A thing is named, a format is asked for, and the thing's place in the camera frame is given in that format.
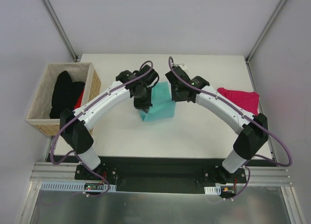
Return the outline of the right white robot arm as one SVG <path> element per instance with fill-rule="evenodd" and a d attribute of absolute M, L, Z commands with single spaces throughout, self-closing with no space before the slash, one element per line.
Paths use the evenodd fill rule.
<path fill-rule="evenodd" d="M 174 66 L 165 74 L 171 85 L 172 101 L 196 103 L 219 117 L 237 134 L 233 149 L 216 169 L 209 172 L 212 181 L 226 184 L 236 177 L 236 171 L 259 151 L 268 140 L 264 114 L 253 115 L 221 95 L 200 76 L 190 78 Z"/>

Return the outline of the teal t shirt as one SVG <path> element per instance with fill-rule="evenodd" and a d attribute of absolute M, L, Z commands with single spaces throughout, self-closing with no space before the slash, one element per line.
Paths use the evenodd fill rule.
<path fill-rule="evenodd" d="M 158 83 L 152 88 L 151 101 L 153 106 L 150 107 L 148 113 L 139 112 L 143 122 L 157 121 L 174 116 L 176 103 L 172 101 L 168 82 Z"/>

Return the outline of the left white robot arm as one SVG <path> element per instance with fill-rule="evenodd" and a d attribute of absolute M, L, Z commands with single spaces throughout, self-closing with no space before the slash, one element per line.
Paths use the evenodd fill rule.
<path fill-rule="evenodd" d="M 90 130 L 97 121 L 117 105 L 129 99 L 134 108 L 148 113 L 152 107 L 152 89 L 159 81 L 153 63 L 147 61 L 139 70 L 122 71 L 115 81 L 100 95 L 72 111 L 65 109 L 60 115 L 60 135 L 86 166 L 86 174 L 93 180 L 103 174 L 101 160 L 94 150 Z"/>

